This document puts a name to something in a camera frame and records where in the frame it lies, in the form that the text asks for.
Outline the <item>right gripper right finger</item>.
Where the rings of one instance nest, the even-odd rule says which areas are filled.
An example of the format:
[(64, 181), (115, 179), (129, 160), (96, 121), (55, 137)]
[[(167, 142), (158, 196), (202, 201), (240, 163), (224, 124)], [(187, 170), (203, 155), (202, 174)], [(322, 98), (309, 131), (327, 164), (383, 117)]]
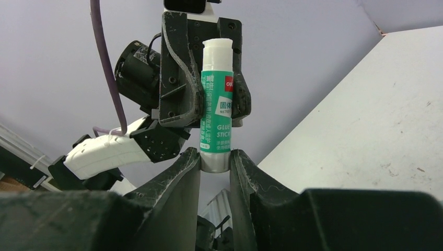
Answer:
[(292, 191), (230, 153), (235, 250), (442, 250), (442, 205), (415, 191)]

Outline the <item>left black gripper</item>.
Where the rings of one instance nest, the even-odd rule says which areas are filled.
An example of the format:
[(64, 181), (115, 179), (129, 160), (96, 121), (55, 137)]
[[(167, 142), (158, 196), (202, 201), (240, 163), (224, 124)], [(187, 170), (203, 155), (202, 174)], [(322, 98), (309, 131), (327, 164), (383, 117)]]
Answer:
[(215, 15), (162, 14), (159, 122), (164, 127), (198, 128), (202, 117), (203, 42), (232, 40), (234, 95), (232, 125), (251, 114), (251, 94), (242, 73), (242, 23)]

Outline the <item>green white glue stick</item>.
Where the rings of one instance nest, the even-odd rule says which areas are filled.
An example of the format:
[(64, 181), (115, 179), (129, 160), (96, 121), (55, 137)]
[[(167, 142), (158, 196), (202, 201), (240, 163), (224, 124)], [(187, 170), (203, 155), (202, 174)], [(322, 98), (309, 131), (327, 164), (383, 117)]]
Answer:
[(201, 83), (204, 113), (200, 120), (201, 170), (207, 173), (229, 171), (234, 91), (232, 40), (203, 42)]

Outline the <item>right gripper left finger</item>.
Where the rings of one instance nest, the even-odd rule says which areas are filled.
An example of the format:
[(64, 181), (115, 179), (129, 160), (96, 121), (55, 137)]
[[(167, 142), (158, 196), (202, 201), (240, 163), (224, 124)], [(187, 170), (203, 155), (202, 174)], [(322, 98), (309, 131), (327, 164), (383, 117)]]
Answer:
[(1, 193), (1, 250), (194, 250), (200, 155), (186, 149), (128, 194)]

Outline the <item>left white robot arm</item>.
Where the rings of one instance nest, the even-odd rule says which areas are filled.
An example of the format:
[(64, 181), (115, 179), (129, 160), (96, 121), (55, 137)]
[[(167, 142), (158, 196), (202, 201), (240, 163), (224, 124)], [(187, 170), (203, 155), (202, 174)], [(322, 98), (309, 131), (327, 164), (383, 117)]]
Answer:
[(111, 190), (120, 167), (177, 157), (193, 128), (200, 131), (196, 161), (207, 173), (229, 170), (231, 131), (251, 113), (241, 71), (239, 20), (166, 11), (151, 44), (132, 41), (106, 79), (116, 102), (125, 96), (145, 116), (120, 128), (95, 128), (49, 166), (61, 190)]

